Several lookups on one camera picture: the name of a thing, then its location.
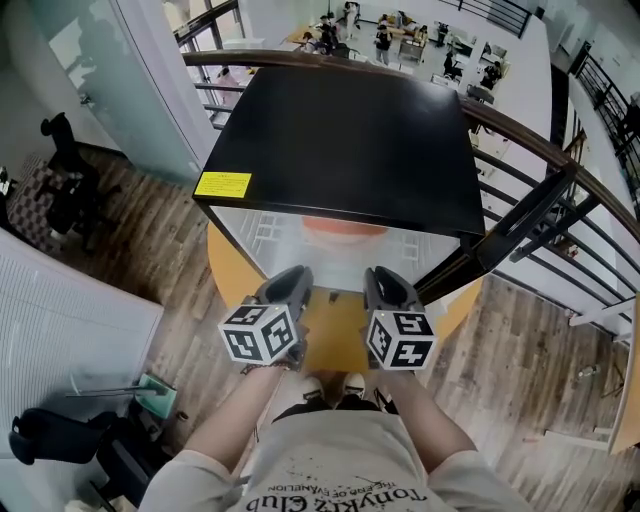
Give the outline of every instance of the wooden handrail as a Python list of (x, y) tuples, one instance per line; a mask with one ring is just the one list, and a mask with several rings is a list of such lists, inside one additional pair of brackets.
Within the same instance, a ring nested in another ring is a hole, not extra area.
[[(282, 66), (341, 69), (365, 73), (378, 73), (415, 80), (414, 78), (392, 69), (357, 62), (338, 57), (310, 55), (302, 52), (284, 52), (276, 50), (218, 50), (182, 54), (187, 66)], [(589, 171), (573, 160), (562, 149), (554, 146), (541, 135), (530, 130), (518, 121), (498, 112), (492, 107), (460, 95), (463, 112), (486, 126), (490, 130), (512, 140), (541, 158), (556, 170), (571, 168), (576, 173), (576, 182), (587, 192), (593, 194), (598, 201), (613, 215), (624, 228), (631, 233), (640, 244), (640, 224), (624, 205), (598, 181)]]

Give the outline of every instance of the foot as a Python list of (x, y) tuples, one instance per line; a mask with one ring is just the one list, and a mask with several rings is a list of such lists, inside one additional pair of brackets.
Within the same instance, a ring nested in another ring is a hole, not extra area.
[(302, 399), (305, 402), (314, 398), (324, 399), (324, 389), (322, 388), (322, 382), (315, 377), (306, 377), (300, 385), (302, 391)]
[(360, 400), (364, 399), (364, 377), (361, 373), (349, 373), (342, 383), (342, 397), (356, 395)]

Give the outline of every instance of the white t-shirt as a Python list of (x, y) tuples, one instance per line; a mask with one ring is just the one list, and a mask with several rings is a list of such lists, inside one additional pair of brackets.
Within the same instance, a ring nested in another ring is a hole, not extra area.
[(398, 416), (320, 411), (262, 436), (246, 488), (217, 461), (183, 451), (152, 480), (140, 512), (529, 512), (486, 465), (460, 452), (427, 478)]

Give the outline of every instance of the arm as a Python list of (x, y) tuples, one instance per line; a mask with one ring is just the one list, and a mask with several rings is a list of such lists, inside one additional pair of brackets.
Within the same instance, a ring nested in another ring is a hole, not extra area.
[(382, 381), (391, 393), (427, 473), (455, 453), (476, 451), (469, 436), (436, 405), (414, 375), (384, 372)]
[(191, 435), (185, 450), (211, 457), (232, 472), (283, 371), (270, 366), (251, 371)]

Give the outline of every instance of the black lid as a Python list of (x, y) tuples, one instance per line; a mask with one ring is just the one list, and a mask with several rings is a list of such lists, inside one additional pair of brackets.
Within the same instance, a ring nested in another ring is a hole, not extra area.
[(435, 84), (342, 70), (263, 68), (206, 171), (250, 173), (244, 198), (208, 204), (450, 236), (484, 234), (467, 122)]

